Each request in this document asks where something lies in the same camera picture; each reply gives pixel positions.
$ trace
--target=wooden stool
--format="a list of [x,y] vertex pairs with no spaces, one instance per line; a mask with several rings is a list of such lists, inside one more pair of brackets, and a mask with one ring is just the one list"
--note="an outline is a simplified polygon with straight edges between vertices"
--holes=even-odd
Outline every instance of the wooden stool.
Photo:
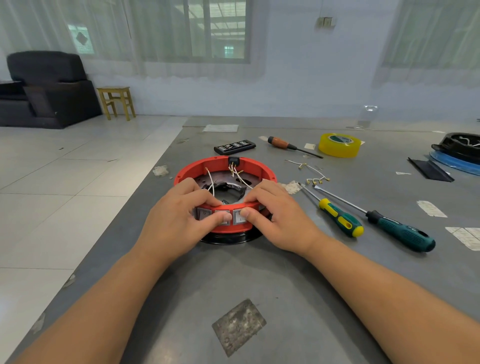
[[[100,95],[100,101],[102,101],[103,110],[105,111],[105,115],[107,116],[108,120],[111,120],[110,113],[108,112],[109,106],[112,106],[113,115],[117,116],[117,110],[115,109],[115,100],[120,100],[123,104],[123,111],[125,112],[127,121],[130,120],[127,109],[128,106],[130,106],[133,117],[137,117],[135,115],[135,109],[133,108],[132,96],[130,95],[130,87],[107,86],[97,87],[97,90],[98,94]],[[104,92],[108,94],[108,99],[105,99],[105,95],[103,94]]]

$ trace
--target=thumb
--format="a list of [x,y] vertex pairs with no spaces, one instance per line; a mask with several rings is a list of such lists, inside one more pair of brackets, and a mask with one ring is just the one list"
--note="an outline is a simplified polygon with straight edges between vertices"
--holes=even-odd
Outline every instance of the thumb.
[[209,217],[206,217],[198,222],[198,226],[200,227],[202,236],[205,236],[213,229],[215,229],[218,225],[223,222],[227,222],[232,220],[232,215],[229,212],[214,212]]
[[240,211],[240,215],[246,218],[248,222],[251,222],[252,225],[258,230],[260,230],[268,240],[272,240],[272,238],[276,235],[275,225],[254,208],[244,207]]

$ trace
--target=forearm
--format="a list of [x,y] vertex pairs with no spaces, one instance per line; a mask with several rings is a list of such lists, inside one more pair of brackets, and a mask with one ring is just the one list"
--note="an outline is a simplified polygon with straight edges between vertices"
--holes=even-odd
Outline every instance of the forearm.
[[480,324],[417,284],[322,235],[305,254],[395,364],[477,363]]
[[167,263],[130,252],[49,327],[15,364],[114,364]]

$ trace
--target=screwdriver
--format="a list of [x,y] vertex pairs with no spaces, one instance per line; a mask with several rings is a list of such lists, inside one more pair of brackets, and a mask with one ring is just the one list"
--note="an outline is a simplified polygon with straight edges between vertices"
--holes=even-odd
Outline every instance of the screwdriver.
[[335,221],[335,224],[339,226],[339,228],[347,234],[350,238],[356,238],[363,234],[363,226],[360,222],[347,214],[346,212],[340,210],[337,206],[332,204],[327,198],[320,199],[318,198],[313,192],[309,191],[303,184],[298,182],[301,188],[304,191],[307,191],[313,197],[318,200],[318,207],[325,211],[332,219]]
[[312,156],[316,156],[318,158],[323,158],[322,156],[319,156],[318,154],[307,152],[306,150],[297,148],[293,144],[290,144],[289,142],[286,142],[285,140],[277,138],[276,136],[269,136],[267,140],[271,145],[276,146],[277,148],[299,150],[300,152],[307,153],[307,154],[310,154]]
[[356,208],[357,210],[363,212],[365,216],[368,218],[369,223],[373,225],[377,225],[381,230],[392,235],[394,238],[399,240],[407,248],[415,252],[431,252],[436,245],[435,240],[433,238],[431,238],[430,236],[428,236],[427,233],[424,233],[423,231],[417,228],[414,228],[409,225],[404,225],[391,218],[387,218],[376,210],[365,211],[363,208],[355,206],[353,203],[348,202],[347,200],[344,200],[343,198],[340,198],[338,196],[335,196],[333,193],[324,190],[318,185],[315,185],[314,188],[322,191],[325,194],[335,197],[340,201],[345,202],[347,205],[350,205]]

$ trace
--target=tiled floor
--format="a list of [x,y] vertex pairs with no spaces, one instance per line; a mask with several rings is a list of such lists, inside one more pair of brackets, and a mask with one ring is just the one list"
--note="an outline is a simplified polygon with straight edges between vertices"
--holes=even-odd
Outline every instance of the tiled floor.
[[64,130],[0,128],[0,363],[186,119],[101,116]]

